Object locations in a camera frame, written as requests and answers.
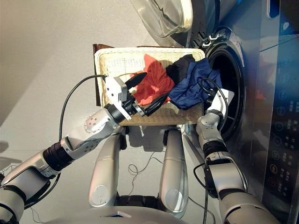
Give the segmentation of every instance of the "black cloth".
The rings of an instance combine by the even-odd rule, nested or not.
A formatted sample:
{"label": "black cloth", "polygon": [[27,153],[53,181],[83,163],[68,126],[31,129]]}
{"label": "black cloth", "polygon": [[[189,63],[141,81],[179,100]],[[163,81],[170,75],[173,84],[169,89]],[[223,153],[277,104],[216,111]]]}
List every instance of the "black cloth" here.
{"label": "black cloth", "polygon": [[186,77],[190,62],[195,62],[193,56],[185,55],[166,68],[166,74],[174,81],[174,84],[178,84]]}

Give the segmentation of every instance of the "control panel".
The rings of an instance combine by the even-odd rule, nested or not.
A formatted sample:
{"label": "control panel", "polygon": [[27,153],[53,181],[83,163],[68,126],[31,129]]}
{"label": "control panel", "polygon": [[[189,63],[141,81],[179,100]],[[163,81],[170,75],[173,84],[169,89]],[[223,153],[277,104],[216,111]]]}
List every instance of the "control panel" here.
{"label": "control panel", "polygon": [[[280,35],[287,35],[281,19]],[[278,46],[278,64],[264,191],[289,205],[299,164],[299,36]]]}

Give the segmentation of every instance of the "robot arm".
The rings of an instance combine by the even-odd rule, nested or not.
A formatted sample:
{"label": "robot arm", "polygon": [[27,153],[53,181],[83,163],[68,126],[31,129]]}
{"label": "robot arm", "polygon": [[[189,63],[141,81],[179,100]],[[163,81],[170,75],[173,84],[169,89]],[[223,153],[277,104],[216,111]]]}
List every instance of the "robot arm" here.
{"label": "robot arm", "polygon": [[[230,103],[233,93],[223,90]],[[224,99],[217,92],[207,114],[198,119],[196,132],[205,155],[206,188],[219,199],[223,223],[278,224],[277,219],[256,198],[247,193],[247,182],[218,131],[225,115]]]}
{"label": "robot arm", "polygon": [[119,123],[135,113],[149,116],[166,100],[167,94],[143,109],[128,89],[142,81],[146,73],[134,76],[126,83],[119,78],[106,78],[108,97],[113,104],[91,114],[85,123],[49,148],[38,152],[13,169],[0,183],[0,224],[18,223],[24,206],[38,199],[49,187],[50,179],[79,159],[105,138]]}

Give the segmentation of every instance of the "washing machine door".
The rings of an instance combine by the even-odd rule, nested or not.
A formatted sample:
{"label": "washing machine door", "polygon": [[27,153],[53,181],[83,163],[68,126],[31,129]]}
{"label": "washing machine door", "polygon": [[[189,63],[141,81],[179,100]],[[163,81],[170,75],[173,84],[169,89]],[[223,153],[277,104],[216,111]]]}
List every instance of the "washing machine door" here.
{"label": "washing machine door", "polygon": [[203,38],[218,26],[220,0],[131,0],[152,36],[165,38],[200,29]]}

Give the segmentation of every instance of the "red cloth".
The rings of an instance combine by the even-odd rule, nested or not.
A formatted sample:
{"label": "red cloth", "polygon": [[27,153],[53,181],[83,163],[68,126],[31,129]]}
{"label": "red cloth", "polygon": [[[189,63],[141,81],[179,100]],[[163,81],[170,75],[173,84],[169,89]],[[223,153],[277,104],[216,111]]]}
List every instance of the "red cloth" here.
{"label": "red cloth", "polygon": [[169,92],[173,86],[173,80],[166,74],[166,70],[162,64],[151,56],[144,55],[145,67],[144,72],[147,72],[145,78],[136,86],[134,97],[140,105],[148,105],[155,98]]}

